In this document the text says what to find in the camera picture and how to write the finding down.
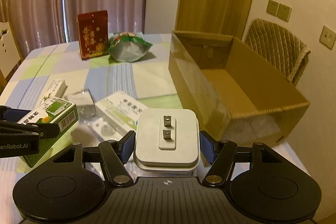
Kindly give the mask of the white bird ointment box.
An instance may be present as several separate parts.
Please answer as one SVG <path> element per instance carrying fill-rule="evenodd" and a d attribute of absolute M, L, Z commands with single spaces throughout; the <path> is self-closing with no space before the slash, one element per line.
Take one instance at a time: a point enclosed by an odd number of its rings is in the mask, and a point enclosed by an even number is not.
<path fill-rule="evenodd" d="M 39 104 L 43 104 L 46 100 L 52 97 L 61 98 L 67 88 L 66 82 L 64 79 L 54 79 L 52 80 L 51 84 L 49 85 L 46 92 L 41 97 Z"/>

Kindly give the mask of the wall socket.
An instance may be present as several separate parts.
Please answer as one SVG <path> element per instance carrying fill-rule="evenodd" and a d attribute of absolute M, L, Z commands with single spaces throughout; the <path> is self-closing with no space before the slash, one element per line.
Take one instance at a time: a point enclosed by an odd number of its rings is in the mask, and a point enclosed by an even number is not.
<path fill-rule="evenodd" d="M 319 42 L 326 46 L 329 50 L 332 50 L 336 40 L 336 33 L 328 28 L 323 26 L 321 35 L 319 37 Z"/>

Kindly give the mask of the white green medicine box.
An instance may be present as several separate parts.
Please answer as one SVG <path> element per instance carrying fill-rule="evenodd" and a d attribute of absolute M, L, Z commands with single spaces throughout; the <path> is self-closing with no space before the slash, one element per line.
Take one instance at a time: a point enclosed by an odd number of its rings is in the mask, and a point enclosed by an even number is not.
<path fill-rule="evenodd" d="M 95 103 L 98 115 L 121 135 L 137 129 L 138 119 L 147 106 L 128 94 L 117 91 Z"/>

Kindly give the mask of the small white round remote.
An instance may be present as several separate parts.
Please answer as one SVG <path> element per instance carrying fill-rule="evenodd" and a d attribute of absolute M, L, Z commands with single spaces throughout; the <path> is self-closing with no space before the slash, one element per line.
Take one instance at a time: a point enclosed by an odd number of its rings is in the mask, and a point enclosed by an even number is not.
<path fill-rule="evenodd" d="M 117 132 L 108 122 L 102 118 L 90 121 L 89 129 L 97 136 L 100 141 L 116 140 L 119 141 L 122 135 Z"/>

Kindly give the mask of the quilted brown chair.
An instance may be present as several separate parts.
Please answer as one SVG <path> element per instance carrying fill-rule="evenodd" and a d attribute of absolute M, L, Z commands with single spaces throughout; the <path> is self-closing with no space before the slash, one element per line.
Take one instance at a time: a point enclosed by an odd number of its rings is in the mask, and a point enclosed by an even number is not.
<path fill-rule="evenodd" d="M 309 61 L 310 49 L 290 30 L 264 19 L 251 22 L 244 43 L 272 64 L 293 85 Z"/>

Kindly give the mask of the white kids chair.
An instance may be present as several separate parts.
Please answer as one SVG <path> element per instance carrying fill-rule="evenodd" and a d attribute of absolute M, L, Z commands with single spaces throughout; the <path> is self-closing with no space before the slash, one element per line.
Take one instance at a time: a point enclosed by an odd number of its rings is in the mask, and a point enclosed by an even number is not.
<path fill-rule="evenodd" d="M 1 88 L 7 85 L 22 61 L 23 58 L 14 40 L 9 22 L 1 22 Z"/>

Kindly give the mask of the clear plastic box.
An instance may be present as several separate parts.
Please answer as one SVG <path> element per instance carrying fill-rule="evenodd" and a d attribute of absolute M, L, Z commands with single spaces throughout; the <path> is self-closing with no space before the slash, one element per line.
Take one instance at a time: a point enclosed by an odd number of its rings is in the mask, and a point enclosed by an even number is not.
<path fill-rule="evenodd" d="M 96 116 L 95 102 L 89 89 L 68 94 L 65 99 L 76 105 L 79 119 L 91 119 Z"/>

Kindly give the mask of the green silver snack bag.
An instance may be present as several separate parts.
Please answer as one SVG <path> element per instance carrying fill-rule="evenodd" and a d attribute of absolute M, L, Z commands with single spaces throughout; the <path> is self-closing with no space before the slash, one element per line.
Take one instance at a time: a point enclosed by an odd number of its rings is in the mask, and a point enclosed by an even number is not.
<path fill-rule="evenodd" d="M 118 62 L 133 63 L 143 58 L 152 46 L 152 43 L 143 38 L 142 32 L 112 33 L 109 35 L 106 52 Z"/>

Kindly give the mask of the brown cardboard box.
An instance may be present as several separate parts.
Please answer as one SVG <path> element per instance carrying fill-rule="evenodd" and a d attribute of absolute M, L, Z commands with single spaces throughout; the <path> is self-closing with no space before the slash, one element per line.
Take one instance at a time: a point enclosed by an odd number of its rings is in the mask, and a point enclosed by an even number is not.
<path fill-rule="evenodd" d="M 230 35 L 174 31 L 169 72 L 182 106 L 217 140 L 277 145 L 309 107 L 280 71 Z"/>

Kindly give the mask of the red gift box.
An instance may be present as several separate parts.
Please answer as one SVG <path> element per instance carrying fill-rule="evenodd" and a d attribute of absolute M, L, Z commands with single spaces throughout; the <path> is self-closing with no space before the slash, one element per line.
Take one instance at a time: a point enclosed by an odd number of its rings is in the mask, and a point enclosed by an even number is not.
<path fill-rule="evenodd" d="M 77 16 L 79 50 L 82 60 L 100 57 L 108 49 L 108 11 L 95 11 Z"/>

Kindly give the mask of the white power adapter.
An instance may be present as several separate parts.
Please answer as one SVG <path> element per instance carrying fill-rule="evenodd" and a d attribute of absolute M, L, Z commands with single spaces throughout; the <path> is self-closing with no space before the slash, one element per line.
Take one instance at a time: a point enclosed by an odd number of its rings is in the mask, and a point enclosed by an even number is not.
<path fill-rule="evenodd" d="M 143 110 L 138 119 L 133 159 L 153 173 L 189 173 L 200 162 L 199 123 L 189 109 Z"/>

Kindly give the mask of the checkered tablecloth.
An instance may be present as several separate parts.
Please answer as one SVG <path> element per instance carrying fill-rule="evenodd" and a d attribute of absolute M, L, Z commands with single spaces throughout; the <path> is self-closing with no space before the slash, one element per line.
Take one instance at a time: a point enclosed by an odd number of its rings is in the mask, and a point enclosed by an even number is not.
<path fill-rule="evenodd" d="M 169 72 L 171 34 L 141 35 L 152 43 L 150 52 L 135 63 L 118 63 L 109 56 L 82 60 L 79 42 L 57 44 L 33 50 L 19 66 L 1 94 L 1 105 L 14 109 L 33 110 L 42 100 L 54 79 L 64 79 L 64 96 L 82 89 L 90 90 L 94 102 L 122 91 L 148 107 L 180 108 L 182 95 L 177 95 Z M 205 34 L 213 40 L 202 46 L 206 58 L 220 49 L 230 48 L 231 42 L 241 42 L 228 35 Z M 1 180 L 9 183 L 9 175 L 30 170 L 21 159 L 1 160 Z"/>

